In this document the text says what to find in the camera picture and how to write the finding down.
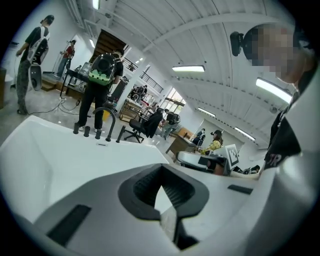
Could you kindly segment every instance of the ceiling light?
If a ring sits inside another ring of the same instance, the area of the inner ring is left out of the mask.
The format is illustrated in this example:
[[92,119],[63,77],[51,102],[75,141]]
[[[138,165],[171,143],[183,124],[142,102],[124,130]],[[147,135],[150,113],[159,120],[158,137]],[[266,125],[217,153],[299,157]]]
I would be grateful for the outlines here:
[[266,80],[263,80],[261,78],[257,78],[255,84],[258,87],[265,89],[268,92],[278,96],[279,98],[283,99],[287,103],[290,103],[290,101],[292,99],[292,95],[290,95],[288,92],[282,90],[278,86],[276,86]]
[[209,116],[212,116],[212,117],[215,117],[215,116],[216,116],[215,114],[212,114],[212,113],[210,113],[210,112],[208,112],[208,111],[206,111],[206,110],[204,110],[204,109],[202,109],[202,108],[200,108],[200,107],[198,107],[198,110],[200,110],[200,111],[203,112],[203,113],[208,114]]
[[100,8],[100,0],[92,0],[93,8],[99,10]]
[[203,65],[173,66],[172,69],[175,72],[205,72],[205,67]]
[[95,48],[95,44],[94,44],[94,41],[92,41],[92,39],[90,39],[90,43],[91,43],[92,47]]
[[250,140],[255,141],[256,139],[252,136],[250,136],[248,133],[244,132],[243,130],[239,129],[238,127],[234,128],[237,130],[239,133],[243,134],[244,136],[248,137]]

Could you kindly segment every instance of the black faucet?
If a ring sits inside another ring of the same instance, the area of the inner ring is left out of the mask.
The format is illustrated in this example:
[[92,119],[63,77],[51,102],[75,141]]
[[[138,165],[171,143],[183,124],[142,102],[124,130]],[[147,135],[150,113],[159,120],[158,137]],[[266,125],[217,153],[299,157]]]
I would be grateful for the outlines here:
[[96,114],[98,111],[104,111],[104,110],[105,110],[105,111],[108,111],[108,112],[111,114],[111,116],[112,116],[111,128],[110,128],[110,130],[109,130],[108,136],[107,136],[106,139],[105,139],[107,142],[110,142],[110,141],[111,141],[111,134],[112,134],[112,131],[114,130],[114,126],[115,126],[115,123],[116,123],[116,116],[115,116],[115,114],[110,110],[110,108],[107,108],[107,107],[105,107],[105,106],[96,108],[96,109],[93,111],[93,114]]

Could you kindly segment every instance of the ceiling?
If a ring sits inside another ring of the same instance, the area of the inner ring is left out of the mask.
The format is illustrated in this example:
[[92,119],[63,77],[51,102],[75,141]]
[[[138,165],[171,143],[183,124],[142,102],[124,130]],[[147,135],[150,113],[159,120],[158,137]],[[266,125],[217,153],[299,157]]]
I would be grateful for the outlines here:
[[[261,148],[269,144],[276,115],[270,109],[287,104],[258,88],[257,77],[291,93],[293,88],[252,67],[243,53],[234,57],[229,36],[262,23],[293,27],[293,19],[273,0],[101,0],[99,10],[92,0],[65,2],[91,37],[101,29],[112,33],[155,64],[188,104],[252,135]],[[172,66],[179,64],[204,65],[205,72],[176,73]]]

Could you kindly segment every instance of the metal railing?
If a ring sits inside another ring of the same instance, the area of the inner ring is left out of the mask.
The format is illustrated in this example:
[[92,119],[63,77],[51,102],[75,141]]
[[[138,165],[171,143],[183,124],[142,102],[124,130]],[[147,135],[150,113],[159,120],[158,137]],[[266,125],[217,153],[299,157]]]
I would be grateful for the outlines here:
[[[138,69],[138,66],[132,63],[127,58],[123,59],[123,66],[132,72],[135,72]],[[142,79],[142,81],[146,83],[148,87],[150,86],[154,88],[159,93],[163,91],[163,88],[155,80],[153,80],[147,73],[143,72],[140,75],[140,78]]]

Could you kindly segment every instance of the floor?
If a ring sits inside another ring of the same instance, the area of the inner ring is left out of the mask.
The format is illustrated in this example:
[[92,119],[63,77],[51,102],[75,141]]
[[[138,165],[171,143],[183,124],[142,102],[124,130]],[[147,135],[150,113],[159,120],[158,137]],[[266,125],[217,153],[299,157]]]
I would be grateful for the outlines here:
[[[5,105],[3,109],[0,109],[0,145],[2,145],[2,143],[10,135],[10,133],[28,117],[17,114],[18,107],[16,90],[14,88],[11,88],[9,93],[10,94],[8,97],[8,103]],[[39,118],[73,129],[74,123],[78,121],[78,113],[80,106],[74,108],[76,106],[76,100],[68,96],[63,96],[65,97],[65,102],[61,104],[59,107],[57,107],[57,105],[61,102],[59,94],[60,91],[58,90],[30,90],[26,96],[27,110],[29,113],[33,113],[32,115],[35,115]],[[92,117],[88,118],[87,125],[91,127],[90,133],[94,135],[94,115],[92,114],[93,111],[94,109],[91,108],[88,113],[88,115],[91,115]],[[111,127],[111,123],[111,117],[103,123],[103,137],[107,136],[107,133],[109,132],[109,129]],[[131,130],[131,127],[129,126],[128,122],[121,121],[117,118],[111,136],[112,139],[118,138],[122,126],[126,126],[128,130]],[[124,137],[127,137],[129,135],[129,133],[125,132],[121,139],[123,140]],[[169,137],[167,140],[164,140],[160,136],[155,135],[153,138],[145,137],[143,143],[148,145],[155,145],[159,149],[159,151],[164,155],[164,157],[168,160],[168,162],[172,164],[175,156],[171,151],[168,152],[168,154],[166,154],[166,150],[171,145],[173,140],[174,138],[172,137]],[[135,138],[129,138],[128,141],[137,142]]]

